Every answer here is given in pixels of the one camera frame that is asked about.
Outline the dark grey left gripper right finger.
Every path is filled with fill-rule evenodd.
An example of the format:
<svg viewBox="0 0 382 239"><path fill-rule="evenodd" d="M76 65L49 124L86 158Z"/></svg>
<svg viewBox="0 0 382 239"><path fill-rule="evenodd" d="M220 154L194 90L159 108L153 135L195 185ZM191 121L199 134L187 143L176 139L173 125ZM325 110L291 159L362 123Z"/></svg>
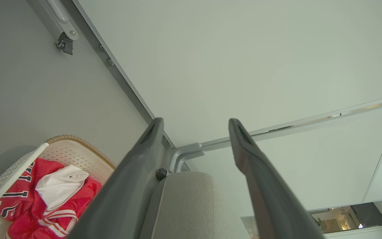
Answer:
<svg viewBox="0 0 382 239"><path fill-rule="evenodd" d="M238 119L228 122L237 168L245 175L261 239L322 239L314 219Z"/></svg>

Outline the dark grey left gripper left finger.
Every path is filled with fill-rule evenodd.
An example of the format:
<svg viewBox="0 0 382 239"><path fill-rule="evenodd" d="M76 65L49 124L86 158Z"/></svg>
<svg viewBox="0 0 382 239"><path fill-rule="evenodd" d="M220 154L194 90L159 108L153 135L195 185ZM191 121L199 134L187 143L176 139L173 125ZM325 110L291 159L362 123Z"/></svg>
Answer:
<svg viewBox="0 0 382 239"><path fill-rule="evenodd" d="M69 239L136 239L145 208L158 181L164 121L155 118L126 154L85 213Z"/></svg>

